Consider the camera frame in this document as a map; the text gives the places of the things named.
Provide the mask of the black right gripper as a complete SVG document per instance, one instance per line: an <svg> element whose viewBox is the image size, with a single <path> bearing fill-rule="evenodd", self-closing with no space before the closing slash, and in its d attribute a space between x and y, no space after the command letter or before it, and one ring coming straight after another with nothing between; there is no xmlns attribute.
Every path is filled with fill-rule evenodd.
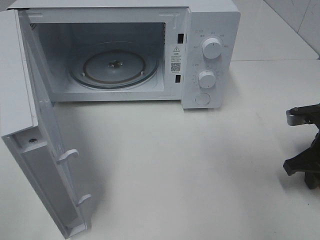
<svg viewBox="0 0 320 240"><path fill-rule="evenodd" d="M283 168L291 176L304 172L304 182L310 190L320 186L320 130L310 146L311 152L301 152L293 158L285 160Z"/></svg>

